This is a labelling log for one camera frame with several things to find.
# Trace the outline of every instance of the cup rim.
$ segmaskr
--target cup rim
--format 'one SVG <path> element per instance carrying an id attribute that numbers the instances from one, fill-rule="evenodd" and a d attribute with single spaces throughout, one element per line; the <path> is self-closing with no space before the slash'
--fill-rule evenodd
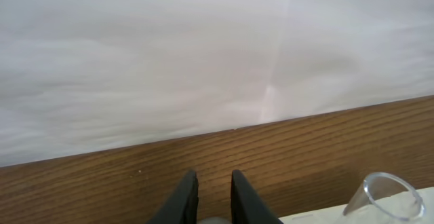
<path id="1" fill-rule="evenodd" d="M 369 183 L 377 178 L 377 177 L 384 177 L 391 179 L 392 181 L 395 181 L 399 183 L 400 185 L 404 186 L 416 199 L 416 203 L 419 205 L 419 213 L 415 215 L 414 217 L 399 217 L 394 215 L 393 213 L 390 213 L 389 211 L 385 210 L 382 206 L 376 203 L 376 200 L 372 197 L 371 193 L 369 192 Z M 395 176 L 394 174 L 389 174 L 386 172 L 373 172 L 363 180 L 363 190 L 365 191 L 366 195 L 369 198 L 369 201 L 371 204 L 373 204 L 375 207 L 383 211 L 385 214 L 389 215 L 392 218 L 398 219 L 400 221 L 413 221 L 420 217 L 422 217 L 425 213 L 425 204 L 423 203 L 422 197 L 419 195 L 419 193 L 415 190 L 413 186 L 411 186 L 409 183 L 404 181 L 403 179 L 399 178 L 398 176 Z"/>

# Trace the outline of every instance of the white surface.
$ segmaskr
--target white surface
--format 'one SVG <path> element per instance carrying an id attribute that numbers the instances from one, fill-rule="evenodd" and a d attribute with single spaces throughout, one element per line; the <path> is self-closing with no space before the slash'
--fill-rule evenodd
<path id="1" fill-rule="evenodd" d="M 434 94 L 434 0 L 0 0 L 0 166 Z"/>
<path id="2" fill-rule="evenodd" d="M 426 212 L 420 224 L 434 223 L 434 187 L 419 189 L 418 193 L 422 197 Z M 345 204 L 321 210 L 314 210 L 300 214 L 293 214 L 286 217 L 281 217 L 280 220 L 284 224 L 335 224 L 342 214 Z"/>

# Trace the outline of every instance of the wooden table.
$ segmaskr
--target wooden table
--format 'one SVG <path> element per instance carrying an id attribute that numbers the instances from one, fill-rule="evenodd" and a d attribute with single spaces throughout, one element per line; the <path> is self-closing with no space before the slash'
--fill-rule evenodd
<path id="1" fill-rule="evenodd" d="M 0 168 L 0 223 L 145 223 L 190 168 L 199 218 L 230 216 L 233 169 L 278 215 L 349 201 L 385 171 L 434 186 L 434 96 Z"/>

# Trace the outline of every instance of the transparent cup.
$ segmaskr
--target transparent cup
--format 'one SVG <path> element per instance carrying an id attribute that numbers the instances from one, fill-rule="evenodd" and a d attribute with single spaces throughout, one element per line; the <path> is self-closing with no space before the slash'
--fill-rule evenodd
<path id="1" fill-rule="evenodd" d="M 425 205 L 417 191 L 398 176 L 367 175 L 345 207 L 337 224 L 420 223 Z"/>

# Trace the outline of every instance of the black robotic claw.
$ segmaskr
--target black robotic claw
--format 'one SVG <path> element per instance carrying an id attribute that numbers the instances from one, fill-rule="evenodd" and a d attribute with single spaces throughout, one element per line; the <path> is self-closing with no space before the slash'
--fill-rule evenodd
<path id="1" fill-rule="evenodd" d="M 198 186 L 196 172 L 189 171 L 147 224 L 196 224 Z M 239 170 L 232 172 L 231 209 L 233 224 L 282 224 Z"/>

